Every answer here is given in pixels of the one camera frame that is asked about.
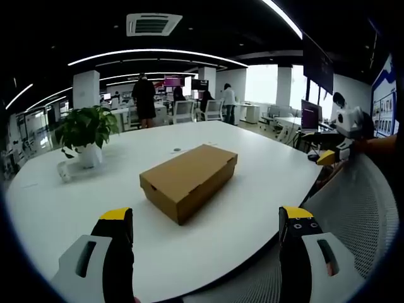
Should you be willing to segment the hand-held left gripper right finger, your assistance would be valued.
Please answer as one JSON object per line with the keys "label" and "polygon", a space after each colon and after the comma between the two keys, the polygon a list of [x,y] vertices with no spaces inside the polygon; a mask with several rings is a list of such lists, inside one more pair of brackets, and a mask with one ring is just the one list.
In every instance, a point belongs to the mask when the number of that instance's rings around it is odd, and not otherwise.
{"label": "hand-held left gripper right finger", "polygon": [[348,302],[364,284],[355,257],[314,215],[279,207],[280,302]]}

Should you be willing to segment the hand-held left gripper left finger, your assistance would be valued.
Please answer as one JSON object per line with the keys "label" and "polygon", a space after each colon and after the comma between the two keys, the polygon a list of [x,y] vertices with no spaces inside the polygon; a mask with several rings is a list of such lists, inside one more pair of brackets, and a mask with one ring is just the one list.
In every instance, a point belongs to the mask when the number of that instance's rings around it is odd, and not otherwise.
{"label": "hand-held left gripper left finger", "polygon": [[133,210],[111,210],[62,254],[51,285],[66,302],[134,302],[133,265]]}

